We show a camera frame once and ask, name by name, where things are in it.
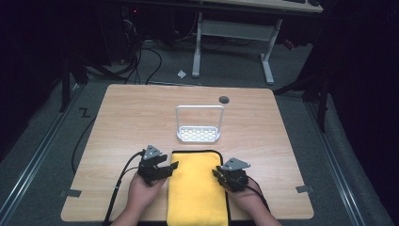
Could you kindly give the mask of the desk with white metal legs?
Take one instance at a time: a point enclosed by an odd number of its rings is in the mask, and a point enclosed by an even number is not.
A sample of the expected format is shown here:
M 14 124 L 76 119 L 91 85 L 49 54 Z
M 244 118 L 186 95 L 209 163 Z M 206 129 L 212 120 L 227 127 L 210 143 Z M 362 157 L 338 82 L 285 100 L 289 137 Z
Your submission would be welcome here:
M 312 4 L 311 0 L 194 0 L 197 7 L 238 7 L 242 9 L 267 9 L 272 12 L 299 13 L 304 15 L 318 15 L 323 12 L 319 4 Z M 269 58 L 277 40 L 283 19 L 278 16 L 275 23 L 260 24 L 253 22 L 228 22 L 222 19 L 204 19 L 201 12 L 197 17 L 196 49 L 193 59 L 192 76 L 200 76 L 201 38 L 203 36 L 233 38 L 241 40 L 266 41 L 268 46 L 260 54 L 263 74 L 268 85 L 274 84 Z

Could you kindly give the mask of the yellow towel with black edge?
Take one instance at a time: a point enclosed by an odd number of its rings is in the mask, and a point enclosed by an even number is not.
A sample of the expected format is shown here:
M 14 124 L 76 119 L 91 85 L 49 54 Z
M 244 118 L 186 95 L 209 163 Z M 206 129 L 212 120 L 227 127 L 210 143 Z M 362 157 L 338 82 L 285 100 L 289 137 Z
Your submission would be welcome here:
M 230 226 L 225 189 L 213 175 L 222 156 L 213 150 L 173 151 L 178 168 L 168 179 L 168 226 Z

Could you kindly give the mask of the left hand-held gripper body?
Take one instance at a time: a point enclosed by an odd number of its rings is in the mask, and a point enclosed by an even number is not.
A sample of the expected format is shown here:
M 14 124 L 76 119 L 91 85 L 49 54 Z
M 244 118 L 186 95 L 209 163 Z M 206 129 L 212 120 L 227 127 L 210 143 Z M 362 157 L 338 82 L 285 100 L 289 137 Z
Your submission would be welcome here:
M 148 186 L 154 181 L 161 180 L 157 178 L 157 170 L 161 167 L 159 167 L 159 164 L 155 164 L 155 157 L 158 155 L 162 155 L 162 152 L 154 146 L 149 145 L 144 154 L 142 154 L 138 165 L 137 174 L 142 177 Z

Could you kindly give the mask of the person's left hand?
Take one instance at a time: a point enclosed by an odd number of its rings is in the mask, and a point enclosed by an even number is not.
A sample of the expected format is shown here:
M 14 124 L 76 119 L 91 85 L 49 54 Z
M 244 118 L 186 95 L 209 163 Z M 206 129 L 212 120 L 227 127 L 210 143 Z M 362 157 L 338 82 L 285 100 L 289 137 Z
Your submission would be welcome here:
M 153 203 L 166 181 L 166 179 L 157 180 L 149 186 L 136 174 L 129 185 L 127 211 L 140 217 Z

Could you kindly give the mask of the metal floor rail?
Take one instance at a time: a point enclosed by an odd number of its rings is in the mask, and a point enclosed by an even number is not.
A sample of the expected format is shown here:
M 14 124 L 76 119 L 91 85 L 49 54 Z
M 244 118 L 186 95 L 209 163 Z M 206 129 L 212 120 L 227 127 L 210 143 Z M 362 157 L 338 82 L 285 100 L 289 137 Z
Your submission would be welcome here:
M 313 104 L 305 103 L 304 106 L 306 107 L 307 112 L 311 117 L 312 124 L 315 127 L 319 139 L 321 140 L 323 146 L 322 150 L 326 157 L 331 176 L 340 194 L 343 206 L 347 212 L 347 215 L 349 216 L 352 226 L 366 226 L 364 218 L 353 195 L 352 189 L 343 175 L 342 168 L 327 138 L 327 134 L 321 130 L 318 124 L 317 113 Z
M 61 86 L 29 121 L 26 129 L 0 163 L 0 226 L 6 226 L 21 202 L 49 153 L 50 145 L 59 131 L 71 105 L 80 96 L 85 85 L 73 85 L 71 100 L 62 108 Z

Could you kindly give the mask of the black metal stand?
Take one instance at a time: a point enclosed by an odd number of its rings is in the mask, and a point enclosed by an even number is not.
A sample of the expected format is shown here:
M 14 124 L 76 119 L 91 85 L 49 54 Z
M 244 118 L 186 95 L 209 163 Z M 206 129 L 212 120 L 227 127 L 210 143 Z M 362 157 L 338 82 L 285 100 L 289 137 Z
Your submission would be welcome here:
M 67 54 L 62 61 L 60 112 L 65 112 L 71 101 L 70 76 L 73 77 L 78 85 L 85 85 L 88 82 L 84 59 L 78 55 Z
M 316 121 L 319 129 L 325 133 L 325 116 L 327 112 L 328 72 L 326 55 L 314 46 L 306 59 L 295 82 L 273 91 L 281 95 L 291 90 L 303 90 L 302 100 L 305 103 L 317 102 Z

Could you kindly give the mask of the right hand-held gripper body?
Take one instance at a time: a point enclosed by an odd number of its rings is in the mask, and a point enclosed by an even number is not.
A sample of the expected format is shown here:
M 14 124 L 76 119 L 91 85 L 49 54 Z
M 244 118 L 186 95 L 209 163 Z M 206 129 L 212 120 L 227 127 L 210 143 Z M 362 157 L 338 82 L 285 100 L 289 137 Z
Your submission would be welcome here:
M 221 172 L 224 176 L 224 180 L 227 181 L 230 192 L 243 191 L 248 184 L 248 177 L 246 168 L 249 168 L 250 164 L 232 157 L 226 163 L 217 167 L 217 171 Z

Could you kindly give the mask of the person's right hand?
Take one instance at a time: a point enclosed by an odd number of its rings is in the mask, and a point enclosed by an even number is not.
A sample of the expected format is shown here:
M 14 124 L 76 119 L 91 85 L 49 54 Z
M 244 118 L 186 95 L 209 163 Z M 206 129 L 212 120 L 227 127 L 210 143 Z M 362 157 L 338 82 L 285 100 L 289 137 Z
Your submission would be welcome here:
M 233 199 L 234 203 L 247 214 L 247 210 L 251 205 L 260 205 L 261 203 L 264 205 L 263 199 L 261 198 L 262 191 L 252 178 L 248 178 L 247 187 L 243 191 L 229 191 L 228 194 Z

